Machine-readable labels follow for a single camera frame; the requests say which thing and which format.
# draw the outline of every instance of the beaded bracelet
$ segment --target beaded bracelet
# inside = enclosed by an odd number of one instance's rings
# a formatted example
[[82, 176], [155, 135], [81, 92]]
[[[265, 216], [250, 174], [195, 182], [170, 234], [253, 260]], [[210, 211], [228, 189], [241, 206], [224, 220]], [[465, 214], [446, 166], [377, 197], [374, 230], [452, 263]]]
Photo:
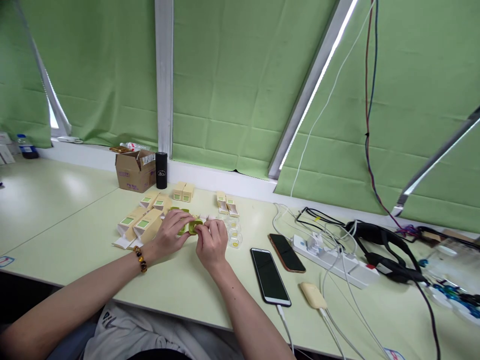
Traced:
[[140, 268], [142, 273], [147, 272], [147, 262], [144, 260], [144, 257], [142, 256], [142, 251], [138, 246], [135, 246], [133, 250], [136, 252], [136, 256], [138, 257], [138, 261], [140, 262]]

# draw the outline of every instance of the desk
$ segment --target desk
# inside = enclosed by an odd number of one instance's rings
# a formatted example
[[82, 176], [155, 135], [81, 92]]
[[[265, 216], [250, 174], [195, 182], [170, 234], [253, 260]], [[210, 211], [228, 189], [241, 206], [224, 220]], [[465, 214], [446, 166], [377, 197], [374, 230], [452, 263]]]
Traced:
[[15, 159], [0, 166], [0, 256], [119, 187], [114, 172]]
[[[171, 191], [169, 185], [162, 192], [171, 194]], [[138, 205], [141, 198], [139, 193], [116, 189], [10, 251], [8, 255], [15, 261], [2, 270], [60, 286], [71, 283], [126, 254], [125, 250], [111, 246], [118, 238], [116, 224]], [[274, 253], [267, 234], [274, 230], [275, 206], [241, 197], [235, 197], [235, 202], [240, 213], [243, 244], [240, 249], [227, 248], [226, 258], [245, 288], [287, 339], [276, 308], [261, 298], [250, 256], [251, 247]], [[192, 214], [218, 211], [215, 194], [200, 189], [195, 190], [192, 203], [173, 201], [173, 205], [188, 208]], [[282, 222], [278, 226], [286, 235], [292, 234], [293, 230]], [[135, 307], [231, 329], [221, 295], [195, 253], [196, 241], [196, 236], [188, 239], [179, 252], [151, 267], [145, 276], [139, 275], [115, 299]], [[306, 273], [291, 273], [284, 270], [275, 254], [273, 258], [292, 301], [292, 307], [285, 309], [285, 316], [293, 342], [301, 349], [338, 357], [340, 353], [323, 320], [309, 307], [298, 287], [303, 281], [318, 284], [324, 269], [301, 257]], [[340, 290], [348, 294], [345, 281], [335, 275], [332, 277]], [[435, 357], [427, 307], [415, 288], [382, 277], [364, 290], [353, 288], [353, 292], [385, 347], [399, 351], [408, 360]], [[327, 281], [325, 297], [335, 321], [365, 358], [381, 359], [380, 350], [331, 280]], [[463, 323], [453, 313], [432, 306], [443, 358], [476, 358], [478, 346], [475, 341], [480, 330]], [[340, 343], [348, 358], [359, 359], [343, 339]]]

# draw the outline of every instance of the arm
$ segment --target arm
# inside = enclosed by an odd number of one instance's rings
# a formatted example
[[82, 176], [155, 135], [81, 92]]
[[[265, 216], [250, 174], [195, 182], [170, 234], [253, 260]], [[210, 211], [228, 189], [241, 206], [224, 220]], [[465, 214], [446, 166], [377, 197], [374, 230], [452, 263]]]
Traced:
[[225, 259], [229, 237], [223, 221], [207, 221], [196, 229], [196, 253], [220, 290], [245, 358], [295, 359], [282, 335]]
[[[170, 211], [155, 238], [141, 248], [148, 266], [179, 250], [188, 232], [177, 233], [194, 218]], [[0, 335], [8, 359], [45, 359], [71, 331], [93, 316], [141, 271], [134, 252], [79, 278], [39, 303]]]

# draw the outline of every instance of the left hand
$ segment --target left hand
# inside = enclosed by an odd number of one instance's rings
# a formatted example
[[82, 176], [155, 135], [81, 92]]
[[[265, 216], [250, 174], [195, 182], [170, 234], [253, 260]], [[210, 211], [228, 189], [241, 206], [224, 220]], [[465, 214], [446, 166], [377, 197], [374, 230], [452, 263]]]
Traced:
[[160, 225], [160, 229], [149, 243], [151, 247], [154, 247], [155, 260], [160, 260], [182, 248], [190, 233], [187, 231], [180, 237], [177, 234], [186, 224], [194, 220], [195, 218], [192, 215], [180, 209], [168, 212]]

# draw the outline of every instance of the smartphone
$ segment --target smartphone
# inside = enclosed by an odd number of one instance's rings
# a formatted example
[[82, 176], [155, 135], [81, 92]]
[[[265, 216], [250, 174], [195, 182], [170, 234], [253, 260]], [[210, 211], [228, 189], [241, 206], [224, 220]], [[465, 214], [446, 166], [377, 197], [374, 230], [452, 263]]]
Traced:
[[263, 300], [268, 304], [292, 306], [270, 251], [251, 248], [250, 252]]
[[292, 273], [304, 273], [307, 271], [285, 236], [270, 234], [268, 238], [287, 271]]

